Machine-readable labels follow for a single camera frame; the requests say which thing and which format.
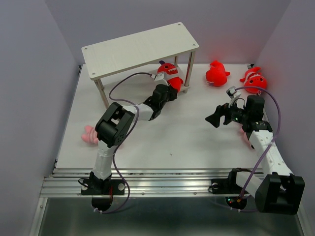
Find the plush toy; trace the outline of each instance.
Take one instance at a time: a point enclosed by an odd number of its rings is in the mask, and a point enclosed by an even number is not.
[[[257,86],[263,89],[267,88],[267,81],[261,75],[261,72],[258,72],[260,67],[256,66],[245,72],[245,77],[240,79],[241,82],[244,82],[244,87],[247,86]],[[259,90],[257,88],[246,88],[247,92],[257,94]]]
[[[82,140],[88,144],[98,144],[95,128],[90,125],[86,125],[84,126],[84,130],[86,133],[81,135]]]
[[[224,65],[214,60],[210,63],[210,70],[206,73],[206,80],[212,86],[220,87],[227,82],[227,76],[231,73],[225,71]]]
[[[179,77],[177,67],[172,63],[165,63],[162,60],[159,63],[161,66],[157,69],[157,73],[166,72],[167,82],[179,92],[184,81]]]

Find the pink plush toy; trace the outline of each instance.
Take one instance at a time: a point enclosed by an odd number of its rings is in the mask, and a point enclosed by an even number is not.
[[[86,125],[84,126],[84,130],[86,133],[81,135],[82,140],[88,144],[98,144],[95,128],[90,125]]]

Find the shelf top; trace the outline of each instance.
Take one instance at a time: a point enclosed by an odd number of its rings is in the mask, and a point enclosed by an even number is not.
[[[183,23],[150,29],[82,48],[91,80],[195,51],[199,45]]]

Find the metal post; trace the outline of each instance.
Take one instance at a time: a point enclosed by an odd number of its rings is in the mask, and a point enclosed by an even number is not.
[[[102,84],[102,81],[100,79],[98,80],[94,80],[95,82],[95,85],[100,93],[100,96],[104,102],[104,105],[105,105],[105,108],[107,109],[109,107],[109,102],[107,100],[107,97],[105,95],[105,92],[104,92],[104,85]]]
[[[187,66],[187,73],[186,73],[186,79],[184,86],[188,87],[189,82],[190,82],[190,76],[191,76],[191,71],[192,71],[192,66],[193,66],[193,60],[195,59],[195,51],[190,53],[189,56],[189,61],[188,61],[188,66]]]
[[[178,66],[178,56],[174,57],[174,66]]]

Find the white shelf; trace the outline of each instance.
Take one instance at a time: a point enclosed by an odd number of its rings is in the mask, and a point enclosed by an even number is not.
[[[127,35],[82,48],[91,80],[195,51],[199,45],[183,23]]]
[[[185,72],[187,65],[179,65]],[[115,81],[131,73],[157,70],[159,65],[146,65],[107,77],[108,94]],[[230,86],[241,86],[239,81],[247,70],[246,65],[225,65],[231,72],[228,82],[221,88],[210,87],[205,82],[207,64],[193,66],[190,89],[187,94],[169,102],[161,115],[153,121],[140,121],[133,133],[118,150],[116,161],[123,169],[205,169],[252,168],[257,156],[242,138],[241,126],[231,123],[218,129],[205,121],[217,105],[229,101],[225,91]],[[130,78],[113,93],[115,98],[143,102],[152,94],[155,84],[149,76]],[[242,97],[248,94],[242,91]],[[90,81],[84,65],[72,104],[69,120],[61,146],[58,169],[91,169],[95,164],[97,146],[81,140],[85,125],[94,126],[105,111],[102,100]]]

